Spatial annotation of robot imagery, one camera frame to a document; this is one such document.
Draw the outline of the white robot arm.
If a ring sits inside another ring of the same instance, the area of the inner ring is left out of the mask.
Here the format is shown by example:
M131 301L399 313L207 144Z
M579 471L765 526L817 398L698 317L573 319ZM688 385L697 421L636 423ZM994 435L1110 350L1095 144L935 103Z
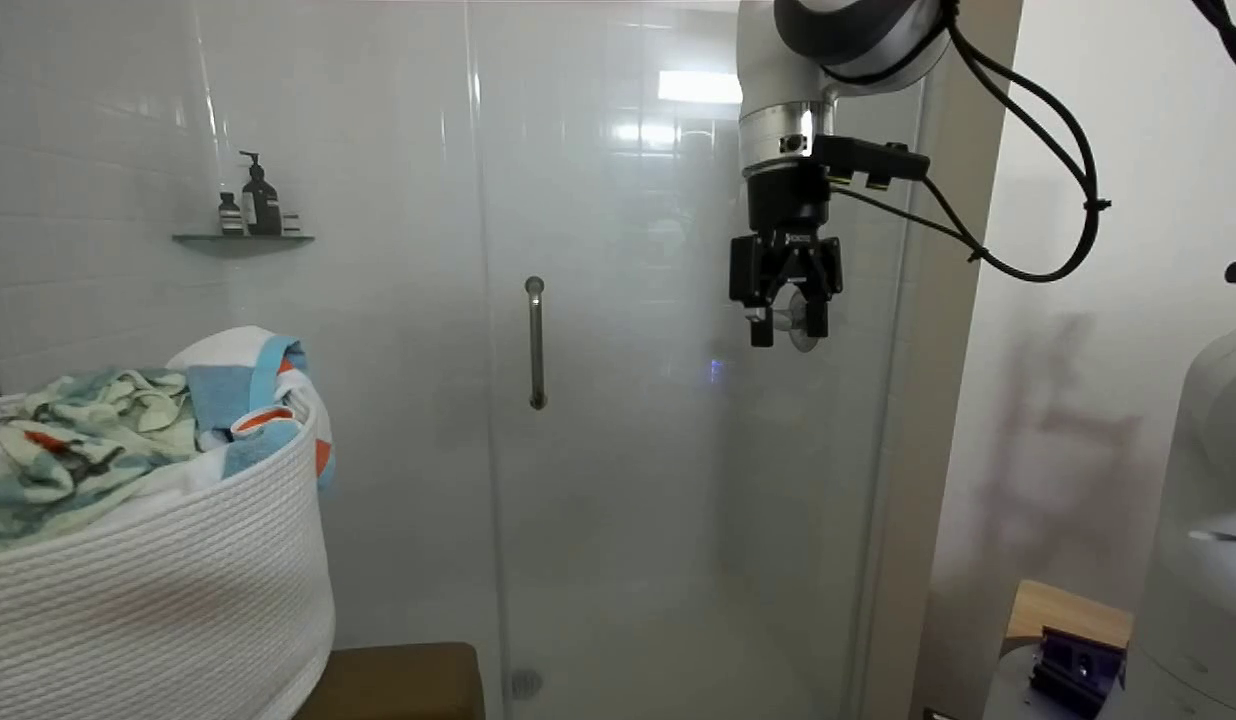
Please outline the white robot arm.
M728 244L728 301L744 309L752 350L772 350L775 330L807 346L827 337L843 287L840 242L823 238L835 182L929 178L929 157L907 144L840 135L830 103L923 79L952 22L955 0L738 0L748 233Z

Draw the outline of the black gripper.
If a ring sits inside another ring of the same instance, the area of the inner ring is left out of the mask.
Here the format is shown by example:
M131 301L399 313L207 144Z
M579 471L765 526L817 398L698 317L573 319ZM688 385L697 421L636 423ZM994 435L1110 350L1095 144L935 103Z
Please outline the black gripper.
M827 226L827 182L821 165L775 165L752 171L748 233L731 242L728 298L744 305L748 346L775 346L772 298L794 279L805 298L805 337L827 341L827 305L840 293L840 249L821 242Z

